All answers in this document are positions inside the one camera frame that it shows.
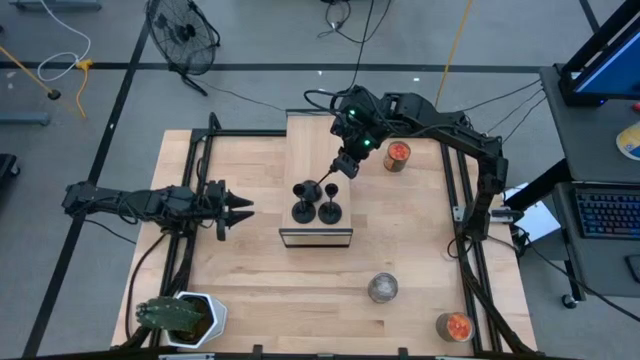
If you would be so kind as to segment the black floor fan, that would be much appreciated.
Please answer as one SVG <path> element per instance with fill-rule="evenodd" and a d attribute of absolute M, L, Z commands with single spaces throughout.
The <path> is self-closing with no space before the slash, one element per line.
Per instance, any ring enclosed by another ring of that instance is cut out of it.
<path fill-rule="evenodd" d="M 177 73 L 185 85 L 207 96 L 192 76 L 210 70 L 221 45 L 221 36 L 196 1 L 147 0 L 145 21 L 168 69 Z"/>

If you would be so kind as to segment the yellow white round object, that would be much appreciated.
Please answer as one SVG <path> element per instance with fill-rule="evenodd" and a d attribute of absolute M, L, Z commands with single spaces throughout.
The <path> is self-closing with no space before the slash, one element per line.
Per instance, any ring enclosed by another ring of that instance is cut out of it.
<path fill-rule="evenodd" d="M 627 158 L 640 161 L 640 121 L 625 128 L 617 135 L 616 146 Z"/>

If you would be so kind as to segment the black floor object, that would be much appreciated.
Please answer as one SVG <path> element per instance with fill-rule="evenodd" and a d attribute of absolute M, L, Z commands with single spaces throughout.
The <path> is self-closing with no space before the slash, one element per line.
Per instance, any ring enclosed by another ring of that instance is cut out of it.
<path fill-rule="evenodd" d="M 0 153 L 0 179 L 16 177 L 20 173 L 17 157 L 13 154 Z"/>

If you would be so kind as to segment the blue screen monitor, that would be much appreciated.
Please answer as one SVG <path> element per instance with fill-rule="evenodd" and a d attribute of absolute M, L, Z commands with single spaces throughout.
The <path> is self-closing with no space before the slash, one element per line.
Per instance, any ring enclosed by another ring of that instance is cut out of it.
<path fill-rule="evenodd" d="M 640 0 L 624 0 L 586 43 L 559 67 L 566 105 L 599 107 L 640 100 Z"/>

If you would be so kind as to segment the grey candle jar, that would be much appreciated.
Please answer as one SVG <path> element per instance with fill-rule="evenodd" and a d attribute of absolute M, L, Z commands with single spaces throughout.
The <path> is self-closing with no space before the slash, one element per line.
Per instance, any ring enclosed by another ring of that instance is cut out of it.
<path fill-rule="evenodd" d="M 387 303 L 393 300 L 398 291 L 398 282 L 390 273 L 376 274 L 367 286 L 368 296 L 375 303 Z"/>

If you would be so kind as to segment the red candle jar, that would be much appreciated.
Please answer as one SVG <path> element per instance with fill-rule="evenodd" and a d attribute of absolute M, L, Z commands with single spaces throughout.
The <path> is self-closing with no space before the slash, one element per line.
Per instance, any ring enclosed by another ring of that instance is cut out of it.
<path fill-rule="evenodd" d="M 464 313 L 443 313 L 436 320 L 436 331 L 446 342 L 467 342 L 473 338 L 475 327 Z"/>
<path fill-rule="evenodd" d="M 401 172 L 410 158 L 411 149 L 409 145 L 402 141 L 394 141 L 389 144 L 383 165 L 390 172 Z"/>

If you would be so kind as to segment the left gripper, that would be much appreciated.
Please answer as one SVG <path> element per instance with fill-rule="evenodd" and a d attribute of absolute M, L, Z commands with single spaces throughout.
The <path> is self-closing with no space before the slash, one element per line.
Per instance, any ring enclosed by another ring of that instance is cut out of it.
<path fill-rule="evenodd" d="M 211 219 L 215 223 L 216 236 L 219 241 L 226 240 L 227 228 L 231 228 L 254 215 L 253 211 L 248 210 L 227 211 L 227 207 L 229 209 L 243 208 L 252 206 L 254 202 L 239 197 L 231 191 L 227 192 L 226 182 L 224 180 L 209 182 L 204 192 L 204 200 L 208 210 L 205 218 Z"/>

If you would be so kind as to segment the grey desk cart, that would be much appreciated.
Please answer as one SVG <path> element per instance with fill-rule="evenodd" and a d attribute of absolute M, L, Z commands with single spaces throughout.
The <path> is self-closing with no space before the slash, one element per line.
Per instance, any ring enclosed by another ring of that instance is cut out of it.
<path fill-rule="evenodd" d="M 539 73 L 569 172 L 568 180 L 554 186 L 552 196 L 576 277 L 602 295 L 640 298 L 640 283 L 626 263 L 627 257 L 640 255 L 640 239 L 584 238 L 575 213 L 577 190 L 640 197 L 640 161 L 627 158 L 616 145 L 617 135 L 640 116 L 626 100 L 569 107 L 556 69 L 542 67 Z"/>

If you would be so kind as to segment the black metal table frame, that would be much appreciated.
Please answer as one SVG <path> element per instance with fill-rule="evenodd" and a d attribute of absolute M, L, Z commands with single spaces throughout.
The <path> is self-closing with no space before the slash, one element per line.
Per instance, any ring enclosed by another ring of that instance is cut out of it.
<path fill-rule="evenodd" d="M 452 245 L 451 209 L 476 190 L 477 164 L 431 139 L 413 139 L 404 170 L 384 168 L 383 149 L 362 162 L 351 181 L 354 233 L 347 248 L 287 248 L 283 215 L 286 132 L 282 136 L 218 136 L 208 175 L 254 202 L 254 215 L 219 241 L 200 229 L 188 287 L 229 311 L 212 352 L 469 356 L 470 343 L 444 341 L 437 318 L 462 312 L 467 296 Z M 369 281 L 390 273 L 399 286 L 373 302 Z"/>

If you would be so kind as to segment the grey floor platform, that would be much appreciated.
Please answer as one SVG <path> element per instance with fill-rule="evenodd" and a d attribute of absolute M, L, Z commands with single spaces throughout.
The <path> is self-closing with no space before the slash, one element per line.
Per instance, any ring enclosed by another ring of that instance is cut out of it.
<path fill-rule="evenodd" d="M 46 112 L 3 112 L 0 111 L 0 124 L 38 124 L 48 126 L 49 115 Z"/>
<path fill-rule="evenodd" d="M 8 3 L 21 11 L 42 10 L 44 8 L 43 4 L 49 10 L 60 11 L 99 11 L 102 8 L 100 0 L 8 0 Z"/>

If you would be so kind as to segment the wooden riser shelf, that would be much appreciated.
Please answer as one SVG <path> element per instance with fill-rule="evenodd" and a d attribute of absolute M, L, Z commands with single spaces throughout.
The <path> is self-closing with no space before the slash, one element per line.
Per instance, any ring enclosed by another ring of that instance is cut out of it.
<path fill-rule="evenodd" d="M 354 228 L 351 220 L 351 181 L 342 172 L 333 172 L 321 184 L 322 197 L 313 203 L 315 218 L 307 224 L 297 223 L 292 215 L 298 198 L 293 187 L 305 180 L 319 180 L 338 155 L 342 140 L 330 133 L 332 116 L 290 116 L 287 120 L 283 215 L 278 234 L 287 248 L 347 248 Z M 341 220 L 333 225 L 321 222 L 320 206 L 328 201 L 325 186 L 335 183 L 339 192 L 334 198 L 342 209 Z"/>

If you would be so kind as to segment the green cactus plant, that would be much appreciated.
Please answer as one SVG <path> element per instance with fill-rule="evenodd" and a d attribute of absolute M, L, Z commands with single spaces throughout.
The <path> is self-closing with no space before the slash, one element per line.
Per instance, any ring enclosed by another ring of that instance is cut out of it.
<path fill-rule="evenodd" d="M 139 303 L 135 316 L 137 322 L 147 328 L 193 332 L 204 314 L 188 301 L 159 296 Z"/>

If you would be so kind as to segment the white paper sheet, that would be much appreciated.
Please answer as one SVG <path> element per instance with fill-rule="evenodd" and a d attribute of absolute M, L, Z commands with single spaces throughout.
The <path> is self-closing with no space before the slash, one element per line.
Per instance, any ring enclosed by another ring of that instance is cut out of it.
<path fill-rule="evenodd" d="M 521 213 L 522 216 L 510 226 L 513 240 L 527 233 L 529 240 L 535 242 L 561 228 L 560 223 L 543 201 L 537 201 L 525 210 L 521 210 Z"/>

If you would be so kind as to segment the white hexagonal plant pot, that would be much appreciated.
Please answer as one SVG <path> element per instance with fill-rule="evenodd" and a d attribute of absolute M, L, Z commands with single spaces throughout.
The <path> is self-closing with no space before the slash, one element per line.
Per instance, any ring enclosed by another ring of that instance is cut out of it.
<path fill-rule="evenodd" d="M 217 298 L 207 293 L 188 291 L 179 292 L 176 298 L 194 305 L 203 317 L 196 323 L 194 333 L 164 331 L 164 340 L 168 345 L 199 349 L 223 334 L 228 318 L 228 308 Z"/>

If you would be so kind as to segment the backlit black keyboard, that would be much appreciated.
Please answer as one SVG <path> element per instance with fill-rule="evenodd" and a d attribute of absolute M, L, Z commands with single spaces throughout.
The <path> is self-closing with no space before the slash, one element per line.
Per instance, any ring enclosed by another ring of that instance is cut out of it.
<path fill-rule="evenodd" d="M 586 188 L 572 197 L 583 237 L 640 240 L 640 191 Z"/>

